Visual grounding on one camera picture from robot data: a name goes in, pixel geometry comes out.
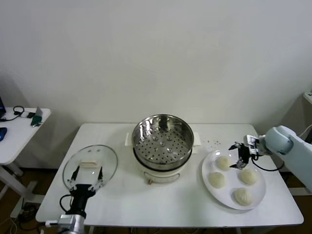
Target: table leg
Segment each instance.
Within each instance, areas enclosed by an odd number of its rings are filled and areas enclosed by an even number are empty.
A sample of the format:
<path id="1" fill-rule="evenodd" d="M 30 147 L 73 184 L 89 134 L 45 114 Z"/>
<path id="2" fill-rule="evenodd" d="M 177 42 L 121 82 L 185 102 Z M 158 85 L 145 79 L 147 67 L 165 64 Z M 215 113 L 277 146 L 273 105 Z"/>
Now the table leg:
<path id="1" fill-rule="evenodd" d="M 240 228 L 235 228 L 235 230 L 236 230 L 236 234 L 242 234 L 242 231 Z"/>
<path id="2" fill-rule="evenodd" d="M 93 234 L 93 231 L 94 231 L 94 226 L 90 226 L 89 234 Z"/>
<path id="3" fill-rule="evenodd" d="M 23 171 L 13 162 L 8 164 L 8 165 L 6 165 L 6 167 L 8 167 L 17 176 L 22 176 L 23 175 Z"/>
<path id="4" fill-rule="evenodd" d="M 32 199 L 33 193 L 25 188 L 17 179 L 0 166 L 0 180 L 26 199 Z"/>
<path id="5" fill-rule="evenodd" d="M 265 234 L 273 230 L 275 227 L 253 228 L 247 234 Z"/>

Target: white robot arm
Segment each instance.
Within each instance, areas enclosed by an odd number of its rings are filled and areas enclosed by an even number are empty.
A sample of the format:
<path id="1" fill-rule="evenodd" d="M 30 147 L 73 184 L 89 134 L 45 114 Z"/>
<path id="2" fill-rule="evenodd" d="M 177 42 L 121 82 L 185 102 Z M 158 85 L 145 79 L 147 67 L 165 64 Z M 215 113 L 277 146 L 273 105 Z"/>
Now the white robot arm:
<path id="1" fill-rule="evenodd" d="M 231 149 L 238 148 L 239 160 L 233 168 L 243 169 L 249 158 L 257 160 L 262 155 L 277 155 L 287 168 L 312 191 L 312 145 L 303 141 L 294 131 L 278 126 L 265 135 L 244 137 L 244 144 L 235 143 Z"/>

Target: floor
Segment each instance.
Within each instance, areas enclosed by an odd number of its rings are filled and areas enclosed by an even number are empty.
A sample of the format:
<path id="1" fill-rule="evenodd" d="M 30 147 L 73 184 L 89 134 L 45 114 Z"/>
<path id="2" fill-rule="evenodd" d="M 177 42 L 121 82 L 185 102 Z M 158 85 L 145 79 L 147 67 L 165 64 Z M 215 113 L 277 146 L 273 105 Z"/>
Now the floor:
<path id="1" fill-rule="evenodd" d="M 56 172 L 54 171 L 25 171 L 21 177 L 23 184 L 27 185 L 31 180 L 37 180 L 38 186 L 35 188 L 34 193 L 44 195 Z M 282 175 L 288 187 L 303 187 L 298 179 L 291 175 Z M 0 182 L 0 189 L 3 188 L 3 184 Z M 12 222 L 10 220 L 1 224 L 7 219 L 14 208 L 15 204 L 19 200 L 20 196 L 9 189 L 4 197 L 0 200 L 0 234 L 10 234 L 10 227 Z M 303 216 L 304 223 L 299 226 L 288 227 L 276 227 L 269 234 L 312 234 L 312 196 L 297 196 L 294 197 L 298 204 Z M 30 222 L 23 223 L 22 228 L 31 229 L 37 225 L 37 222 L 33 219 Z M 12 228 L 12 234 L 15 234 L 15 229 Z M 250 231 L 250 228 L 241 229 L 243 234 Z M 20 228 L 17 231 L 18 234 L 36 234 L 36 230 L 23 231 Z M 57 233 L 57 229 L 44 228 L 45 234 Z M 130 234 L 130 228 L 117 228 L 117 227 L 97 227 L 94 230 L 94 234 Z M 146 228 L 133 228 L 132 234 L 235 234 L 235 229 L 146 229 Z"/>

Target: pot lid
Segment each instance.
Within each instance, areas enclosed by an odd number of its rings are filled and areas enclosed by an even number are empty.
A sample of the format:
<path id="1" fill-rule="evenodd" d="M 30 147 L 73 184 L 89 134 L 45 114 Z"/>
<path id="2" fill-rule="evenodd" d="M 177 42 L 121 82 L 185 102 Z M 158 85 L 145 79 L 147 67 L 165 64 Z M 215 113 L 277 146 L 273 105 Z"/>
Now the pot lid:
<path id="1" fill-rule="evenodd" d="M 98 190 L 113 177 L 118 165 L 115 151 L 106 145 L 92 145 L 79 150 L 65 165 L 63 182 L 70 190 L 76 184 L 90 184 Z"/>

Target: metal rim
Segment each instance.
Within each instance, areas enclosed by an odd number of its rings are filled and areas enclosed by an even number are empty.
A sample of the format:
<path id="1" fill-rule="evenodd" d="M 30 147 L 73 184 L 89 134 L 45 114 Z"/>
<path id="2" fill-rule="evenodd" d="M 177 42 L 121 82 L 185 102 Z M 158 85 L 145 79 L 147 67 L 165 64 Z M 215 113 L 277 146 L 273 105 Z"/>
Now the metal rim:
<path id="1" fill-rule="evenodd" d="M 147 117 L 132 132 L 136 159 L 154 171 L 172 171 L 184 165 L 191 156 L 193 143 L 194 134 L 190 126 L 173 115 Z"/>

